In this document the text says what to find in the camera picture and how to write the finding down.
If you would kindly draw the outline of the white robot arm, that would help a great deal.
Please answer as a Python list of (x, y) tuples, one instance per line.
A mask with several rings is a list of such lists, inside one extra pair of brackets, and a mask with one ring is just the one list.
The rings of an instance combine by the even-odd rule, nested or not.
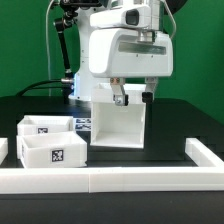
[(112, 101), (125, 105), (125, 81), (143, 78), (153, 93), (160, 77), (173, 72), (174, 33), (163, 28), (188, 0), (80, 0), (77, 5), (80, 69), (73, 99), (88, 105), (92, 90), (106, 82)]

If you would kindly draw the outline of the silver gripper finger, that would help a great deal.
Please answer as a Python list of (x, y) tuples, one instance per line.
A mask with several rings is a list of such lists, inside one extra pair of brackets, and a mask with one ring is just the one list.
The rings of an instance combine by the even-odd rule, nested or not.
[(143, 103), (152, 103), (154, 101), (154, 94), (158, 85), (157, 77), (147, 77), (145, 79), (145, 91), (142, 93)]
[(114, 77), (110, 79), (110, 86), (113, 92), (113, 100), (117, 106), (128, 105), (128, 95), (124, 89), (125, 79)]

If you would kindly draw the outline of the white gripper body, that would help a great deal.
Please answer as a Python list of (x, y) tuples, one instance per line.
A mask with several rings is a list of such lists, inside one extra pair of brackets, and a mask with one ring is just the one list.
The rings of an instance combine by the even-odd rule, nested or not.
[(157, 32), (154, 43), (139, 42), (137, 30), (95, 30), (89, 39), (89, 69), (97, 78), (170, 76), (173, 71), (171, 39)]

